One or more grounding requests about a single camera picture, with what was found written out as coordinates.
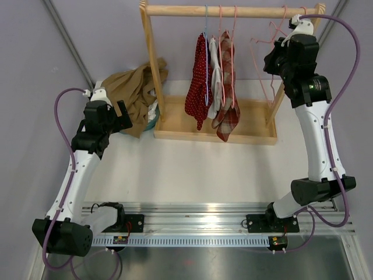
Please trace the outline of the red plaid skirt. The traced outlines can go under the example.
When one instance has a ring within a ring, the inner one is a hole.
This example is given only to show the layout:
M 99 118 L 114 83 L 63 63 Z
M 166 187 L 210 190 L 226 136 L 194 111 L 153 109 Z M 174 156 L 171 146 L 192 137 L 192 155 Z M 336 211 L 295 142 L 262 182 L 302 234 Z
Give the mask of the red plaid skirt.
M 212 128 L 216 129 L 216 135 L 224 142 L 227 142 L 229 136 L 238 125 L 241 117 L 240 108 L 235 92 L 235 107 L 231 108 L 231 35 L 228 30 L 223 32 L 223 69 L 224 69 L 224 90 L 226 95 L 225 105 L 220 108 L 216 118 L 212 121 Z

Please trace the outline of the tan skirt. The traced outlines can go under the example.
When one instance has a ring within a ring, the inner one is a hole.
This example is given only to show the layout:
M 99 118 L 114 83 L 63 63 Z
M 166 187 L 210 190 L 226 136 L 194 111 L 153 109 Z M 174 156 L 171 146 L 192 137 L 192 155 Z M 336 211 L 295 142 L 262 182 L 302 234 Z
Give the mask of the tan skirt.
M 150 64 L 112 74 L 101 83 L 101 86 L 106 90 L 118 116 L 121 112 L 117 103 L 125 103 L 132 127 L 123 132 L 139 138 L 148 124 L 149 106 L 157 100 L 157 97 L 150 94 L 150 91 L 155 89 Z

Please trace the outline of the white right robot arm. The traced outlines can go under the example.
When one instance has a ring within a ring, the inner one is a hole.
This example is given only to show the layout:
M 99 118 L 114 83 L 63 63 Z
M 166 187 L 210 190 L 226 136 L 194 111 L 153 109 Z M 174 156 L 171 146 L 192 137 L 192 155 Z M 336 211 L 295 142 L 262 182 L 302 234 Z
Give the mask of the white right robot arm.
M 281 37 L 264 58 L 264 71 L 281 77 L 285 95 L 299 120 L 308 158 L 308 176 L 291 182 L 290 192 L 258 216 L 261 232 L 281 232 L 296 225 L 296 215 L 313 204 L 341 196 L 356 187 L 339 159 L 326 77 L 315 73 L 319 44 L 313 35 Z

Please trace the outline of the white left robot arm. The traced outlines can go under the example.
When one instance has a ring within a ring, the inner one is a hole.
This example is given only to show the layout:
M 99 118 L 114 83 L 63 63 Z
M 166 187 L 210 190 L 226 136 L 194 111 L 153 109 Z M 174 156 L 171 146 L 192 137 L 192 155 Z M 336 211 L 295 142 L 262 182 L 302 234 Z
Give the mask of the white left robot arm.
M 44 254 L 84 257 L 100 233 L 124 233 L 128 244 L 132 233 L 142 233 L 145 217 L 127 214 L 119 202 L 94 204 L 91 213 L 82 215 L 87 189 L 102 160 L 111 134 L 132 126 L 125 103 L 117 103 L 121 115 L 104 100 L 89 101 L 78 132 L 68 142 L 71 161 L 58 196 L 45 218 L 32 225 Z

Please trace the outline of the small white skirt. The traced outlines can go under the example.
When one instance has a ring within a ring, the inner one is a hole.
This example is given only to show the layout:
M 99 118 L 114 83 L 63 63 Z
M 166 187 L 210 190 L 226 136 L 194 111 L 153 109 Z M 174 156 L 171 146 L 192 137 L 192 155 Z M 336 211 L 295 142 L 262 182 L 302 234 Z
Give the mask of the small white skirt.
M 217 42 L 214 37 L 211 38 L 209 43 L 209 51 L 210 51 L 210 66 L 212 67 L 212 77 L 211 77 L 211 91 L 213 94 L 213 101 L 209 108 L 207 117 L 210 119 L 215 119 L 217 116 L 217 112 L 220 110 L 221 106 L 221 99 L 222 99 L 222 89 L 221 89 L 221 82 L 222 82 L 222 73 L 218 59 L 218 49 L 217 49 Z

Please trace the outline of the pink wire hanger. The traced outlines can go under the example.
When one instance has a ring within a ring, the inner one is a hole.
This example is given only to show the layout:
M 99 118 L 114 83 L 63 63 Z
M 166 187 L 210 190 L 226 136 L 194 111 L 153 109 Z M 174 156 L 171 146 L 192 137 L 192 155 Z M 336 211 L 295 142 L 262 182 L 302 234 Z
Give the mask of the pink wire hanger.
M 257 79 L 259 81 L 263 96 L 265 101 L 269 107 L 272 106 L 272 103 L 276 97 L 276 90 L 275 90 L 275 77 L 274 75 L 268 74 L 264 72 L 263 68 L 265 65 L 264 57 L 272 51 L 272 46 L 270 45 L 270 31 L 269 31 L 269 23 L 270 21 L 275 22 L 276 25 L 280 23 L 284 15 L 284 9 L 281 7 L 281 17 L 280 19 L 268 19 L 265 21 L 265 26 L 263 28 L 263 32 L 261 35 L 253 36 L 249 39 L 249 52 L 251 55 L 252 63 L 255 68 L 255 72 L 257 75 Z
M 234 23 L 233 23 L 233 29 L 231 31 L 231 94 L 232 94 L 231 108 L 232 109 L 235 107 L 234 35 L 235 35 L 236 22 L 237 22 L 237 5 L 234 6 Z
M 282 8 L 284 9 L 284 15 L 280 23 L 278 25 L 276 25 L 273 21 L 270 21 L 269 23 L 270 45 L 272 46 L 272 48 L 274 48 L 273 43 L 275 42 L 278 33 L 286 36 L 286 33 L 282 31 L 281 27 L 287 15 L 287 5 L 283 5 Z
M 224 69 L 223 69 L 223 49 L 222 49 L 222 38 L 223 38 L 223 32 L 222 32 L 222 18 L 223 18 L 223 9 L 222 9 L 222 6 L 219 5 L 219 36 L 218 36 L 218 39 L 216 39 L 216 42 L 217 42 L 217 49 L 218 49 L 218 59 L 219 59 L 219 64 L 220 64 L 220 68 L 221 68 L 221 73 L 222 73 L 222 82 L 221 82 L 221 89 L 222 89 L 222 99 L 221 99 L 221 106 L 224 106 L 225 105 L 225 102 L 226 102 L 226 95 L 225 95 L 225 90 L 224 90 L 224 86 L 223 86 L 223 82 L 224 82 Z

